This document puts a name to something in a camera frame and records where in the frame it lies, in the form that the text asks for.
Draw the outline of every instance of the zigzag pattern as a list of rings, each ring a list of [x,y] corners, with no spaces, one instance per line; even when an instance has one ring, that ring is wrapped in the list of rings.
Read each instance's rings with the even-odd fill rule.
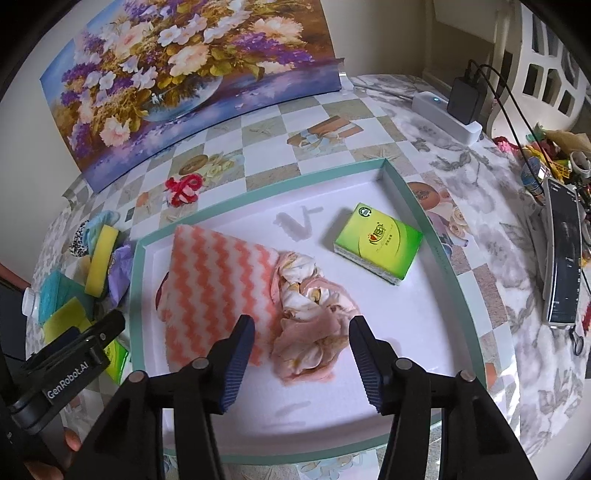
[[[271,300],[278,259],[272,248],[198,226],[177,227],[158,307],[171,371],[207,355],[231,333],[242,313],[256,324],[249,363],[261,365],[269,358],[280,314]]]

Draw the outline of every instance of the white power strip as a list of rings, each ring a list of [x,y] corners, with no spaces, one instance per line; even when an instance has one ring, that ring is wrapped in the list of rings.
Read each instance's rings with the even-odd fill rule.
[[[447,100],[431,92],[419,92],[413,97],[413,111],[433,122],[458,142],[468,147],[477,142],[482,132],[482,125],[474,121],[464,125],[447,113]]]

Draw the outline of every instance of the tile pattern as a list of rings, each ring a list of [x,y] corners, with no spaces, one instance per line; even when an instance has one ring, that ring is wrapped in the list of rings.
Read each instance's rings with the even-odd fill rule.
[[[398,83],[406,85],[404,88],[407,90],[402,91],[406,95],[411,89],[426,88],[417,79],[406,77],[404,81],[397,79]],[[69,254],[67,246],[80,222],[102,209],[120,211],[121,218],[115,226],[121,231],[122,238],[134,240],[197,210],[247,190],[251,191],[300,174],[374,158],[386,158],[400,175],[407,178],[407,181],[422,181],[434,186],[438,192],[444,193],[444,183],[430,164],[432,157],[425,152],[425,148],[428,147],[420,142],[406,140],[391,105],[376,101],[374,95],[369,95],[368,92],[369,90],[360,88],[341,90],[273,105],[228,120],[160,152],[98,194],[91,195],[88,185],[82,179],[78,179],[64,194],[69,200],[70,207],[62,212],[48,229],[35,269],[33,286],[38,289],[51,270],[59,268],[64,271],[76,261],[75,257]],[[394,104],[403,105],[408,110],[408,102],[399,101],[400,99],[396,97],[392,98]],[[339,115],[358,124],[363,128],[363,132],[344,140],[339,139],[335,144],[316,151],[313,155],[299,147],[287,144],[287,138],[293,134],[333,115]],[[169,207],[164,194],[166,179],[179,178],[194,172],[200,173],[206,182],[200,192],[199,200],[180,208]],[[506,315],[502,314],[503,302],[496,289],[493,274],[485,265],[486,268],[480,267],[483,262],[476,262],[478,265],[473,265],[470,260],[477,256],[475,253],[477,251],[477,247],[470,250],[453,245],[450,261],[459,278],[470,275],[469,290],[478,298],[478,305],[487,322],[480,326],[482,330],[480,345],[483,355],[486,361],[493,365],[495,373],[500,370],[504,372],[504,375],[498,375],[491,394],[502,395],[504,403],[502,411],[506,413],[509,406],[515,403],[516,398],[518,399],[519,394],[515,377],[506,374],[511,367],[514,367],[515,353],[510,341],[511,332],[508,329]],[[34,322],[29,321],[27,354],[38,351],[42,346],[42,331]],[[79,395],[76,406],[69,406],[63,413],[65,423],[79,431],[82,436],[88,432],[100,414],[102,406],[114,392],[112,384],[111,391],[105,386],[108,382],[105,384],[103,377],[99,380],[102,383],[99,382],[85,389]],[[510,420],[511,424],[517,428],[518,417],[517,423],[515,417]],[[427,477],[435,478],[439,469],[435,457],[439,458],[437,439],[440,437],[440,430],[434,429],[431,434],[435,435],[431,442],[434,450],[430,453],[430,458],[433,457],[433,459],[430,460]],[[340,474],[343,478],[349,478],[346,475],[350,474],[354,475],[351,478],[372,480],[376,477],[378,461],[381,464],[383,455],[384,450],[378,449],[369,452],[369,456],[366,454],[347,456],[347,464],[355,468]],[[364,459],[363,464],[367,466],[367,471],[359,467],[360,458]],[[241,480],[242,478],[252,480],[293,478],[296,480],[317,475],[317,467],[319,468],[320,465],[328,469],[326,471],[329,472],[330,478],[337,478],[339,471],[333,472],[332,469],[335,465],[344,465],[343,461],[343,458],[340,458],[338,462],[327,461],[326,465],[324,463],[312,465],[314,463],[312,462],[304,466],[302,464],[274,467],[226,465],[225,469],[228,478],[233,480],[238,478]],[[167,462],[168,469],[171,469],[174,475],[176,465],[174,459],[168,458]]]

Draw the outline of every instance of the red hair tie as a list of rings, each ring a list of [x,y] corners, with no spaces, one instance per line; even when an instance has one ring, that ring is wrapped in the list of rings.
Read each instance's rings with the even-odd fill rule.
[[[164,186],[173,194],[168,201],[170,205],[180,207],[183,203],[197,201],[197,191],[203,186],[203,177],[199,173],[185,175],[179,181],[170,177],[164,182]]]

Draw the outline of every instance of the table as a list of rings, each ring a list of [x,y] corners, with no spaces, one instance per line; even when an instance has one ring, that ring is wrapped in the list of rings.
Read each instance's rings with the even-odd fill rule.
[[[421,79],[367,75],[352,82],[344,79],[340,92],[273,105],[199,132],[146,160],[98,194],[79,178],[64,194],[70,206],[48,229],[33,288],[39,289],[51,270],[71,266],[75,257],[68,246],[76,229],[100,211],[118,211],[121,218],[115,227],[133,241],[196,209],[319,166],[387,158],[407,182],[437,192],[438,204],[423,207],[442,218],[438,233],[450,251],[475,321],[488,390],[525,451],[534,455],[579,405],[588,347],[582,356],[574,357],[568,336],[540,322],[543,302],[525,225],[533,206],[519,181],[521,166],[490,139],[465,147],[412,112],[408,99],[398,95],[435,91]],[[287,144],[293,134],[334,115],[350,119],[363,132],[313,154]],[[226,164],[226,170],[215,167],[227,161],[232,165]],[[211,168],[199,201],[168,207],[165,180],[204,162]],[[581,312],[589,301],[584,288],[582,292]],[[43,333],[29,320],[27,355],[42,346]],[[64,409],[64,423],[84,437],[115,390],[110,379],[101,375]],[[431,432],[428,478],[438,475],[440,435],[440,429]],[[345,469],[355,469],[359,473],[350,474],[369,479],[377,476],[383,455],[382,448],[323,462],[225,468],[232,480],[330,478],[331,472]],[[174,478],[174,458],[166,458],[165,463]]]

